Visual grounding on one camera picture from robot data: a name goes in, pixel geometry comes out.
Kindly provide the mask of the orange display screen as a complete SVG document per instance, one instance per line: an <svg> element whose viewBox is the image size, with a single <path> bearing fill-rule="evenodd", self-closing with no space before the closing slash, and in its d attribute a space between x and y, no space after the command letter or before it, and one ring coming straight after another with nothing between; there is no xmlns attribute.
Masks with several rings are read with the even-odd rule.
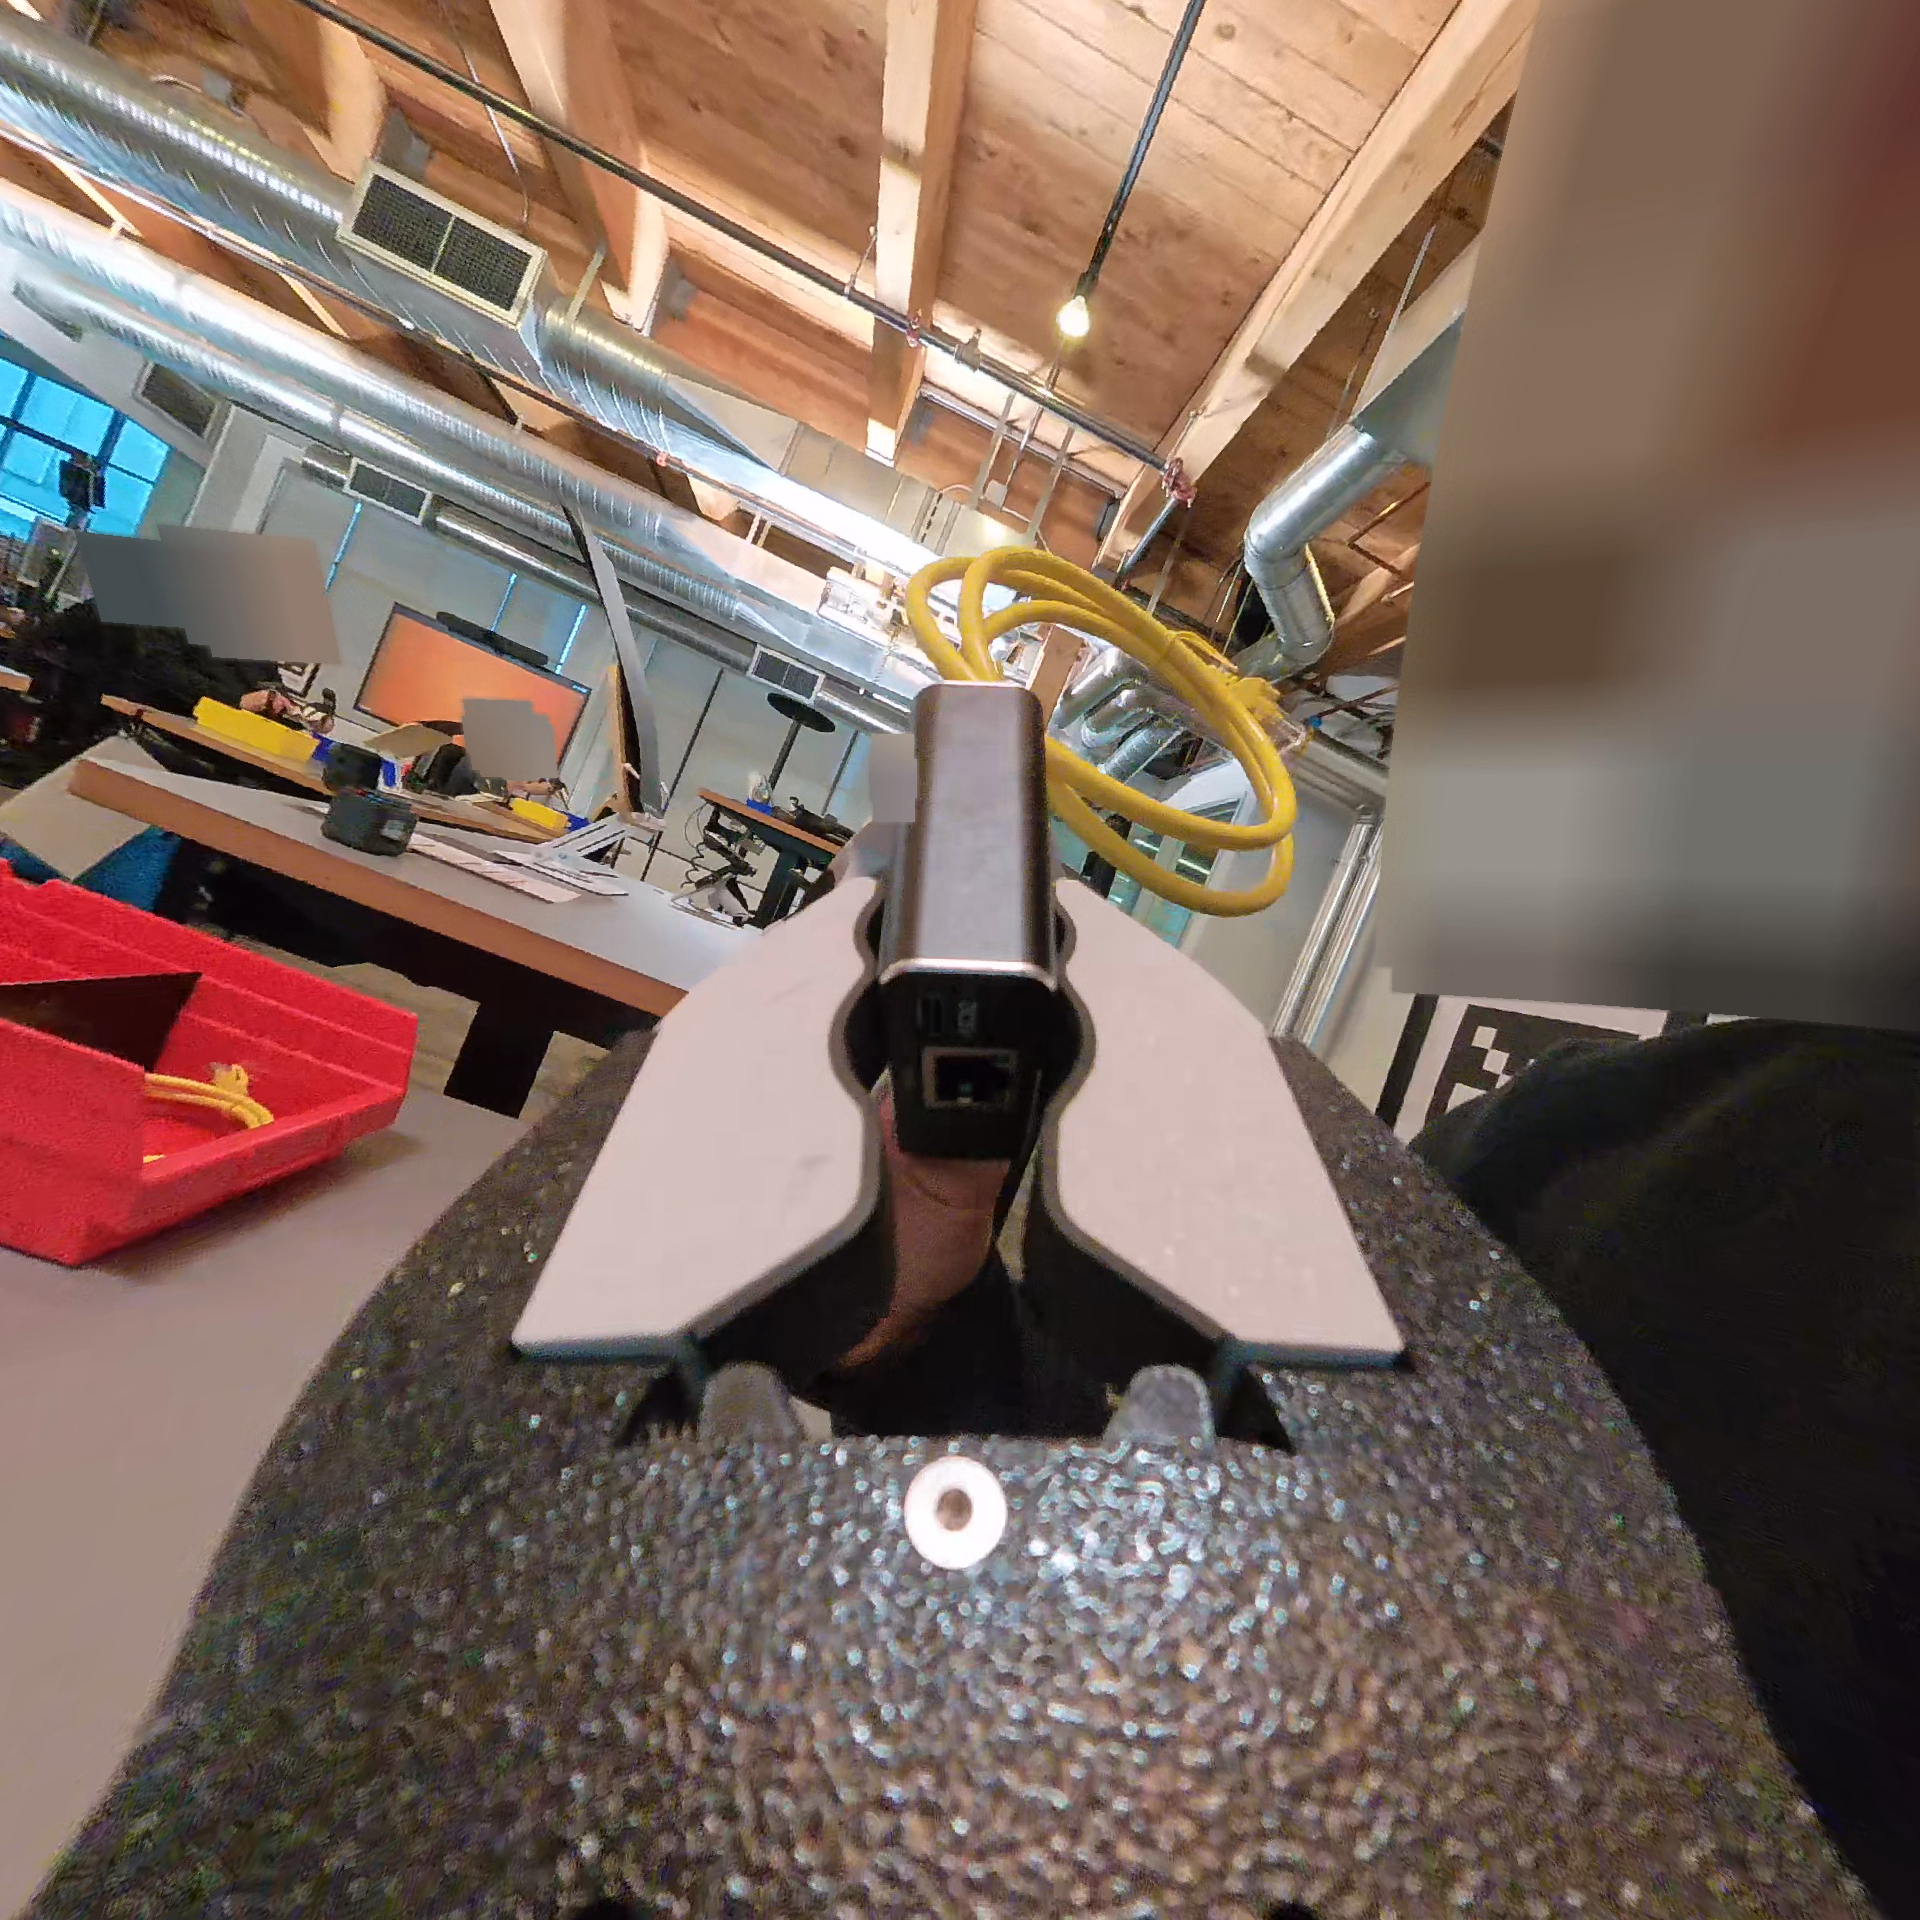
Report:
<svg viewBox="0 0 1920 1920"><path fill-rule="evenodd" d="M351 707L388 727L458 724L469 700L520 700L549 722L565 754L582 722L589 691L526 650L477 640L450 625L396 607L374 640Z"/></svg>

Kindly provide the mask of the small wooden standing desk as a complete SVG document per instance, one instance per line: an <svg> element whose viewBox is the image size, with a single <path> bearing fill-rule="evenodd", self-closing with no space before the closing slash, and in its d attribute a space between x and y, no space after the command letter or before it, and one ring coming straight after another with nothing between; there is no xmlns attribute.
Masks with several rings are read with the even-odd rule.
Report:
<svg viewBox="0 0 1920 1920"><path fill-rule="evenodd" d="M740 905L748 927L767 929L828 889L832 864L847 840L824 833L824 818L804 810L794 818L791 810L734 801L708 787L695 796L706 805L701 848L717 858L717 896ZM743 883L754 877L758 853L767 853L775 867L749 900Z"/></svg>

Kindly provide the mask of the black bin divider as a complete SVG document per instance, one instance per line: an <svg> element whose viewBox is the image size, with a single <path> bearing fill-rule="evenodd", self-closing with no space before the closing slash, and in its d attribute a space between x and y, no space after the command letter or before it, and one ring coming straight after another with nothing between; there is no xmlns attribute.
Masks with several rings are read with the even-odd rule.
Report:
<svg viewBox="0 0 1920 1920"><path fill-rule="evenodd" d="M16 980L2 1020L156 1073L199 986L191 969Z"/></svg>

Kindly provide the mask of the grey leaning panel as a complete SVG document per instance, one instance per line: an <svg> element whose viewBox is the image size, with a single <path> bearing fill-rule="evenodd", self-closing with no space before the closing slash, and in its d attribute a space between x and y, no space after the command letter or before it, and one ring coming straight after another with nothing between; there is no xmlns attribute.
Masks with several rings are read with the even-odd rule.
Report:
<svg viewBox="0 0 1920 1920"><path fill-rule="evenodd" d="M632 635L632 617L616 579L616 569L589 522L565 505L562 515L591 573L608 634L613 640L613 740L616 770L616 810L656 818L664 807L664 781L657 747L656 701L645 675L641 651Z"/></svg>

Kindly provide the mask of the black ethernet splitter box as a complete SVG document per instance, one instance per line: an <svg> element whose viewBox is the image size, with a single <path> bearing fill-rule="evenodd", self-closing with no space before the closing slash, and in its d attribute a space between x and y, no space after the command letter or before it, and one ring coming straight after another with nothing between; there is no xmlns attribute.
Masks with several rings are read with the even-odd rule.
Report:
<svg viewBox="0 0 1920 1920"><path fill-rule="evenodd" d="M1004 682L925 688L913 749L876 969L896 1139L919 1159L1007 1164L1061 993L1039 701Z"/></svg>

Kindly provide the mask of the red plastic bin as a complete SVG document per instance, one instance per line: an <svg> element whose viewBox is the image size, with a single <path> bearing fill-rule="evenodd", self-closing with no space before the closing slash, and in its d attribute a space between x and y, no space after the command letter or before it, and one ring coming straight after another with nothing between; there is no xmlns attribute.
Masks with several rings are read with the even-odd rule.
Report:
<svg viewBox="0 0 1920 1920"><path fill-rule="evenodd" d="M2 1020L2 1242L89 1265L392 1124L418 1020L64 881L5 874L2 980L200 972L156 1073Z"/></svg>

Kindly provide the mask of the person's right hand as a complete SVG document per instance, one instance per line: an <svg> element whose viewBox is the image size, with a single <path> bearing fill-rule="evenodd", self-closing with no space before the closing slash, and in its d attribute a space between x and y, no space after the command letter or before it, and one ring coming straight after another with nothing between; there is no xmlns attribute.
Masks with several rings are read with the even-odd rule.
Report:
<svg viewBox="0 0 1920 1920"><path fill-rule="evenodd" d="M878 1327L834 1368L852 1377L904 1354L978 1279L1000 1224L1007 1159L929 1159L903 1148L892 1083L880 1083L876 1114L882 1143L882 1187L892 1234L892 1293Z"/></svg>

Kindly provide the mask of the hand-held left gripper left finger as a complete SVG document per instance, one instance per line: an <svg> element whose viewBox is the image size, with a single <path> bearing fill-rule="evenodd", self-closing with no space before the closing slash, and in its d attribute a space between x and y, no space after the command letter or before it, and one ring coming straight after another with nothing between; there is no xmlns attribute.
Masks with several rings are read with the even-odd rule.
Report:
<svg viewBox="0 0 1920 1920"><path fill-rule="evenodd" d="M888 1311L884 883L838 881L664 1015L511 1328L536 1362L652 1362L700 1401L798 1399Z"/></svg>

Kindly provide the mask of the silver ventilation duct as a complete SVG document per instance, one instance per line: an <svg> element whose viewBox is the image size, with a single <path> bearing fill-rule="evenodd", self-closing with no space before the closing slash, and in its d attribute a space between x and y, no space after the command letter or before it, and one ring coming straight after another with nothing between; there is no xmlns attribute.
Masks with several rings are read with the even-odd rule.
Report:
<svg viewBox="0 0 1920 1920"><path fill-rule="evenodd" d="M896 729L929 684L919 657L794 600L810 576L646 487L8 185L2 227L8 282L37 315L97 329L553 555L575 561L570 523L589 527L640 613L717 666L745 675L757 651L778 657L866 729Z"/></svg>
<svg viewBox="0 0 1920 1920"><path fill-rule="evenodd" d="M306 274L327 292L484 364L840 561L904 579L933 561L910 527L761 457L798 426L701 385L632 328L569 299L545 253L370 160L354 183L5 12L5 131L105 185Z"/></svg>

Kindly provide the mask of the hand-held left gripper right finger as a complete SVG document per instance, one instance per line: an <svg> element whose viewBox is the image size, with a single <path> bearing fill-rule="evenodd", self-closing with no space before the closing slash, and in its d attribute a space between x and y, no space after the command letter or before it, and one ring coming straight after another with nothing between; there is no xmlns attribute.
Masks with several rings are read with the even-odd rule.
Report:
<svg viewBox="0 0 1920 1920"><path fill-rule="evenodd" d="M1025 1284L1098 1386L1406 1359L1272 1040L1208 972L1081 881L1056 887L1078 1052L1039 1127Z"/></svg>

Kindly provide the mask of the person's right forearm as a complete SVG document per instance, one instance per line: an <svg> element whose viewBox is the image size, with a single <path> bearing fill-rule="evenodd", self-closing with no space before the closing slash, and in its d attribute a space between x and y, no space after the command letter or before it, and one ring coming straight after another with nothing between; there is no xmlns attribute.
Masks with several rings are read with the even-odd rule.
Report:
<svg viewBox="0 0 1920 1920"><path fill-rule="evenodd" d="M1612 1379L1808 1802L1914 1915L1914 1035L1575 1040L1413 1151Z"/></svg>

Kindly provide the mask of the black round top stand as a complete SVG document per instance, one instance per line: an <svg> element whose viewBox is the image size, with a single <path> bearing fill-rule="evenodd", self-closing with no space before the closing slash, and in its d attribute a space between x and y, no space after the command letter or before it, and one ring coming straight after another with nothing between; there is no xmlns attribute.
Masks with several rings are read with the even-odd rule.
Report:
<svg viewBox="0 0 1920 1920"><path fill-rule="evenodd" d="M786 763L791 762L794 747L799 746L802 737L830 737L834 731L834 721L818 707L786 692L786 691L769 691L765 696L767 707L786 721L786 733L781 747L775 757L769 772L764 777L761 799L765 805L775 805L781 794L781 780Z"/></svg>

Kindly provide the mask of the yellow plastic bin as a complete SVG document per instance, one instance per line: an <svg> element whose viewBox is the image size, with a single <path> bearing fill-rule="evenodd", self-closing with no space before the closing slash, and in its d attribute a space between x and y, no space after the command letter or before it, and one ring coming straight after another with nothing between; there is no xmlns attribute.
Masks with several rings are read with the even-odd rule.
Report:
<svg viewBox="0 0 1920 1920"><path fill-rule="evenodd" d="M301 727L272 721L262 711L218 704L212 700L197 701L191 722L199 731L218 739L232 749L277 762L309 763L325 746L320 737L313 737Z"/></svg>

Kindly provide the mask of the black white marker board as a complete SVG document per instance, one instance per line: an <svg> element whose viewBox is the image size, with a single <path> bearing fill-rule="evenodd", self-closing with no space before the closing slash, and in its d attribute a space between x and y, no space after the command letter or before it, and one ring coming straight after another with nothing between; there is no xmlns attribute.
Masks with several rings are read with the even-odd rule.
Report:
<svg viewBox="0 0 1920 1920"><path fill-rule="evenodd" d="M1633 1007L1420 995L1390 1057L1375 1116L1410 1140L1431 1120L1506 1088L1554 1048L1645 1040L1687 1023Z"/></svg>

